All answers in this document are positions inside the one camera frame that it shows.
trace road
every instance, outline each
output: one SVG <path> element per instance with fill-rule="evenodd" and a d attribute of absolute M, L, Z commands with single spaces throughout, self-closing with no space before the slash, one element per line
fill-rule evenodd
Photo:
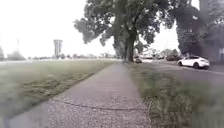
<path fill-rule="evenodd" d="M 213 86 L 224 85 L 224 66 L 213 66 L 209 70 L 198 70 L 164 62 L 151 62 L 151 67 L 160 72 L 173 74 L 180 79 L 201 81 Z"/>

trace building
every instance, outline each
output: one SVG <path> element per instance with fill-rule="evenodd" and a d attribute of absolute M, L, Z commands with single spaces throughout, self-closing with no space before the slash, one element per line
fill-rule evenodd
<path fill-rule="evenodd" d="M 54 40 L 54 55 L 58 56 L 62 49 L 62 40 Z"/>

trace sidewalk crack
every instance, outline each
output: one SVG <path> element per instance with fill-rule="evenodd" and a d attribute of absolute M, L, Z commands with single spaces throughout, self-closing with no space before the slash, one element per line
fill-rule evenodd
<path fill-rule="evenodd" d="M 87 105 L 77 105 L 77 104 L 73 104 L 70 102 L 66 102 L 66 101 L 61 101 L 61 100 L 56 100 L 56 99 L 51 99 L 51 101 L 54 102 L 58 102 L 58 103 L 63 103 L 66 105 L 70 105 L 73 107 L 81 107 L 81 108 L 90 108 L 90 109 L 98 109 L 98 110 L 108 110 L 108 111 L 146 111 L 147 109 L 142 109 L 142 108 L 129 108 L 129 109 L 125 109 L 125 108 L 103 108 L 103 107 L 93 107 L 93 106 L 87 106 Z"/>

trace car wheel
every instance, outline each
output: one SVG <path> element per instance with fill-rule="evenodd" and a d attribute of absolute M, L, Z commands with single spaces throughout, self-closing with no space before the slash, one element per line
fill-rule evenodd
<path fill-rule="evenodd" d="M 199 64 L 198 63 L 194 63 L 193 68 L 199 69 Z"/>
<path fill-rule="evenodd" d="M 179 65 L 180 67 L 183 66 L 182 62 L 179 62 L 178 65 Z"/>

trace tree trunk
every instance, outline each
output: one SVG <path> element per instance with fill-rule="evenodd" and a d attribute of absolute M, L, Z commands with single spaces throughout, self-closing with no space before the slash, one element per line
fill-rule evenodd
<path fill-rule="evenodd" d="M 135 42 L 135 39 L 131 39 L 130 42 L 128 43 L 128 61 L 129 62 L 134 62 L 133 60 L 133 56 L 134 56 L 134 42 Z"/>

